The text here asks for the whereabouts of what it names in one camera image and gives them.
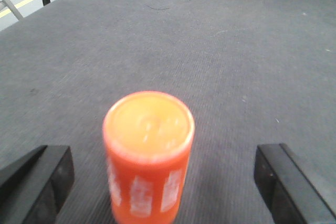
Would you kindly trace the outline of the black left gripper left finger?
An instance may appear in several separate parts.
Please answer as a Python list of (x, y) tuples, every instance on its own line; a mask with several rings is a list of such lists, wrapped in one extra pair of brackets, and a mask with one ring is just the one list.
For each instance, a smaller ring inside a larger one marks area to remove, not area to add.
[(1, 223), (55, 223), (75, 181), (68, 145), (41, 145), (1, 169)]

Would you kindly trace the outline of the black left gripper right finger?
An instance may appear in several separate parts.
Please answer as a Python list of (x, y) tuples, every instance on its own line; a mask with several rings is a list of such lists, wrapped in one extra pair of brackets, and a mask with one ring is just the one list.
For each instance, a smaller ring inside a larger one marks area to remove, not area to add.
[(288, 145), (257, 146), (254, 181), (274, 223), (335, 223), (335, 183)]

